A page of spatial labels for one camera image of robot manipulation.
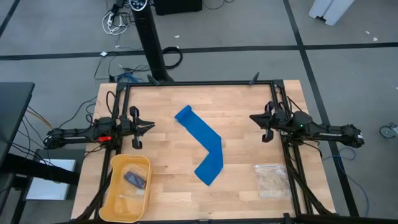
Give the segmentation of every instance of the blue resistance band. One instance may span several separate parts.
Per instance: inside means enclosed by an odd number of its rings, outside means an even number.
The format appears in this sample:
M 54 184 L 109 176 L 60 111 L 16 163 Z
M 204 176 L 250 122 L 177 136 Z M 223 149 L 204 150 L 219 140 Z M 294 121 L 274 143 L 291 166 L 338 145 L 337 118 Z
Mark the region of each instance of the blue resistance band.
M 209 152 L 195 170 L 195 174 L 206 185 L 210 185 L 223 169 L 221 137 L 200 119 L 189 105 L 175 115 L 175 119 Z

